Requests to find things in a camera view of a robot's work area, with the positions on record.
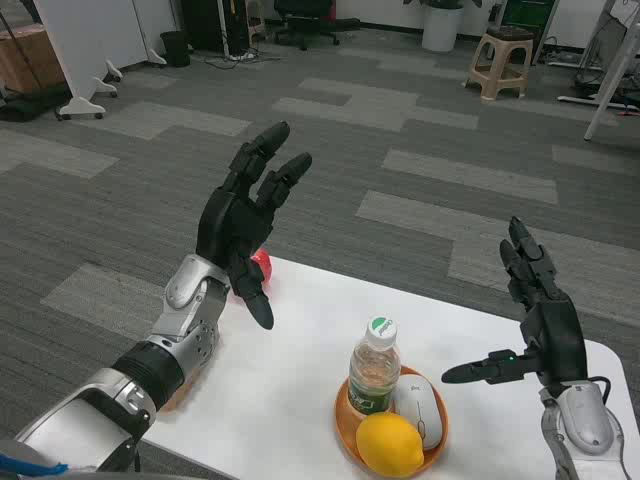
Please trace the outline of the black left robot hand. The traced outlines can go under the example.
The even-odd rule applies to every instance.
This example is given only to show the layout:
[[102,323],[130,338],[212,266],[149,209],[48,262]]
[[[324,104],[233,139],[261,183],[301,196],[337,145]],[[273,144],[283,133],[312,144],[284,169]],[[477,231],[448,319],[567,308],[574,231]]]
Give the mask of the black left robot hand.
[[252,256],[271,234],[276,210],[312,164],[305,152],[265,171],[289,134],[289,124],[281,121],[240,147],[226,179],[211,194],[197,233],[196,254],[225,271],[235,295],[266,330],[273,328],[274,316]]

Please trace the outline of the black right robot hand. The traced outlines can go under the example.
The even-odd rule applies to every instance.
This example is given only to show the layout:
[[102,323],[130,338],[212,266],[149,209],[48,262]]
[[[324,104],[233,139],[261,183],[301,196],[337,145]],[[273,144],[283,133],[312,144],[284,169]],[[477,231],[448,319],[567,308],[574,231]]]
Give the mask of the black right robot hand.
[[584,335],[573,301],[555,282],[556,269],[543,245],[517,217],[509,222],[508,240],[499,246],[514,302],[525,310],[520,331],[526,348],[494,351],[475,362],[455,366],[441,376],[447,384],[520,381],[534,373],[547,387],[588,378]]

